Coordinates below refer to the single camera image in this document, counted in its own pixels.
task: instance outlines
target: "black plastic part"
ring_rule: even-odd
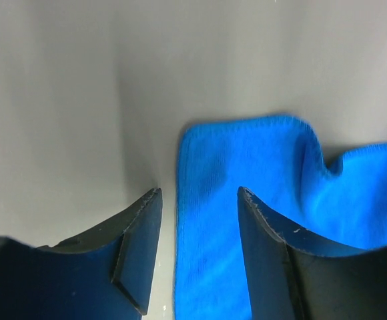
[[[0,237],[0,319],[124,319],[147,313],[162,196],[60,242],[32,248]]]
[[[387,319],[387,247],[321,237],[245,188],[238,217],[254,320]]]

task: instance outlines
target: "towel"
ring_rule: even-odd
[[[326,166],[312,128],[280,115],[195,125],[177,164],[176,320],[251,320],[239,186],[305,228],[347,245],[387,245],[387,143]]]

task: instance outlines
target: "cloth fold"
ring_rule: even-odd
[[[177,168],[176,320],[252,318],[240,186],[329,239],[387,244],[387,143],[349,151],[327,168],[312,128],[295,117],[195,125]]]

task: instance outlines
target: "gray surface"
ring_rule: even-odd
[[[387,1],[1,0],[0,234],[56,244],[159,185],[171,319],[182,128],[276,111],[327,155],[386,141]]]

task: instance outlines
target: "blue towel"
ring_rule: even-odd
[[[312,128],[290,116],[196,125],[177,168],[176,320],[250,320],[237,216],[239,186],[332,240],[387,244],[387,144],[329,168]]]

